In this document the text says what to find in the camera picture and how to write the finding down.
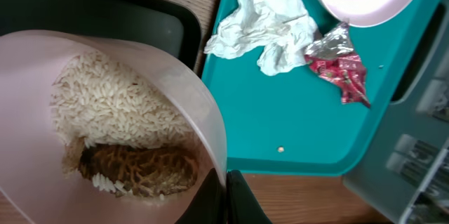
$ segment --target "black tray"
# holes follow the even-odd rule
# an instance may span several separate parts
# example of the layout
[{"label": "black tray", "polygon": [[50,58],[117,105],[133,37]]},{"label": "black tray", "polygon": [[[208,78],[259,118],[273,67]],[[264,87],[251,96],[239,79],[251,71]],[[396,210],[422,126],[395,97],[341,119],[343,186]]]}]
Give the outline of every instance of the black tray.
[{"label": "black tray", "polygon": [[27,29],[136,41],[191,69],[201,40],[196,16],[165,0],[0,0],[0,36]]}]

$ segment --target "tissue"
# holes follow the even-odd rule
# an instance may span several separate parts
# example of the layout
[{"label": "tissue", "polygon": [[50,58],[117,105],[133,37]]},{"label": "tissue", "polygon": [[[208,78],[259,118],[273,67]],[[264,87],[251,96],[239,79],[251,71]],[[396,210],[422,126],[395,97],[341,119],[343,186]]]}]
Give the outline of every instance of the tissue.
[{"label": "tissue", "polygon": [[205,53],[234,59],[265,46],[257,61],[274,76],[305,65],[303,48],[314,41],[317,29],[301,0],[237,0],[239,7],[219,25]]}]

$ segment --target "red wrapper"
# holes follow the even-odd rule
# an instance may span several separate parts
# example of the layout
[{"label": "red wrapper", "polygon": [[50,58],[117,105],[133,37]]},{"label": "red wrapper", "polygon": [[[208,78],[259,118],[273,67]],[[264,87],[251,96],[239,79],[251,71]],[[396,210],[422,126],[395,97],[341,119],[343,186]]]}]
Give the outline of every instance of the red wrapper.
[{"label": "red wrapper", "polygon": [[349,26],[340,23],[307,50],[305,59],[318,76],[342,89],[342,103],[361,102],[370,107],[366,96],[366,68],[349,39]]}]

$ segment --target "plastic container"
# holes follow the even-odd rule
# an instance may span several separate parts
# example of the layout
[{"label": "plastic container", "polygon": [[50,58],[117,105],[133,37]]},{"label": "plastic container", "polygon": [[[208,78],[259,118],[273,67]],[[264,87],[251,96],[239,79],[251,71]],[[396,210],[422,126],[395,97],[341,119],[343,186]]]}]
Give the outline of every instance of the plastic container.
[{"label": "plastic container", "polygon": [[226,135],[219,109],[187,66],[148,45],[49,31],[0,37],[0,189],[33,223],[174,223],[205,177],[162,206],[117,200],[79,174],[63,178],[64,147],[51,127],[50,89],[67,61],[99,50],[150,80],[200,137],[199,163],[215,167],[225,187]]},{"label": "plastic container", "polygon": [[[350,29],[368,70],[370,109],[342,105],[339,88],[308,67],[264,75],[256,65],[262,48],[234,60],[208,55],[202,79],[226,124],[228,169],[313,176],[350,171],[367,150],[440,1],[413,0],[382,25]],[[303,2],[321,33],[335,26],[319,0]],[[237,7],[236,0],[221,0],[214,32]]]}]

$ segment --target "tray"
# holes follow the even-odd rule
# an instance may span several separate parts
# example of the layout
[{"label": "tray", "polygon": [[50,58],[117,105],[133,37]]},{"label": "tray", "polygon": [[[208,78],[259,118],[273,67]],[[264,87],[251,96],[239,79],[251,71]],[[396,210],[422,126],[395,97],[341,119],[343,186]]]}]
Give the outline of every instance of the tray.
[{"label": "tray", "polygon": [[47,29],[137,41],[194,68],[201,40],[196,16],[165,0],[0,0],[0,35]]},{"label": "tray", "polygon": [[[208,55],[202,79],[222,112],[228,169],[315,176],[349,171],[369,146],[439,1],[414,0],[382,25],[351,28],[368,69],[370,110],[359,103],[342,105],[340,90],[307,67],[263,75],[256,65],[262,48],[234,60]],[[336,23],[318,0],[303,2],[322,33]],[[236,7],[236,0],[221,0],[214,32]]]}]

